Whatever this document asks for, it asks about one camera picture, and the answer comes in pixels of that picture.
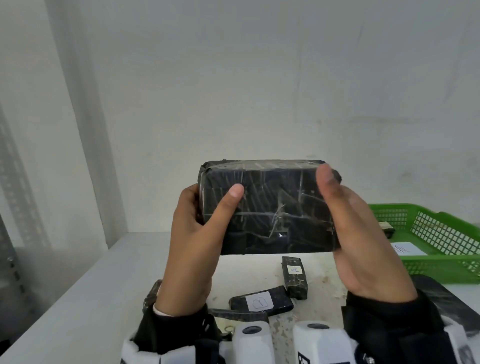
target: green crate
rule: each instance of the green crate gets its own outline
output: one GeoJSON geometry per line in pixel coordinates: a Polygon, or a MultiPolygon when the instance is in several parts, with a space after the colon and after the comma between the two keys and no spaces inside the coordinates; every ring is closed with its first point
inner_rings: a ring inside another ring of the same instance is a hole
{"type": "Polygon", "coordinates": [[[480,283],[480,229],[445,212],[412,204],[372,204],[378,221],[396,229],[392,243],[411,242],[428,256],[402,256],[410,274],[443,284],[480,283]]]}

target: white table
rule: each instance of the white table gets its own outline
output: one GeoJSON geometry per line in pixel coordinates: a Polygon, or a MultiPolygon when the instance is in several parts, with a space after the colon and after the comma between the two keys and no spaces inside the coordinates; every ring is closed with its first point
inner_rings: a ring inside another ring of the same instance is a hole
{"type": "MultiPolygon", "coordinates": [[[[170,233],[123,237],[2,357],[0,364],[120,362],[123,339],[136,330],[142,303],[163,276],[170,233]]],[[[301,254],[309,298],[290,313],[271,318],[277,363],[293,363],[291,328],[297,320],[321,319],[342,326],[345,289],[331,254],[301,254]]],[[[208,304],[228,308],[229,298],[283,284],[281,255],[221,257],[208,304]]],[[[480,312],[480,286],[448,286],[480,312]]],[[[480,358],[480,344],[472,348],[480,358]]]]}

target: paper label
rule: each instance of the paper label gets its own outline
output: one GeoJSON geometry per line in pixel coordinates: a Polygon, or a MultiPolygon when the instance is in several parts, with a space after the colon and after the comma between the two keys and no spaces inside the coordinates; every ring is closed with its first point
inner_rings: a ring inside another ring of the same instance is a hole
{"type": "Polygon", "coordinates": [[[303,274],[303,270],[300,266],[289,266],[287,265],[287,270],[289,274],[303,274]]]}
{"type": "Polygon", "coordinates": [[[272,296],[269,291],[260,292],[245,296],[247,300],[248,310],[252,312],[260,312],[271,310],[273,308],[272,296]]]}
{"type": "Polygon", "coordinates": [[[428,255],[412,243],[391,243],[398,255],[428,255]]]}

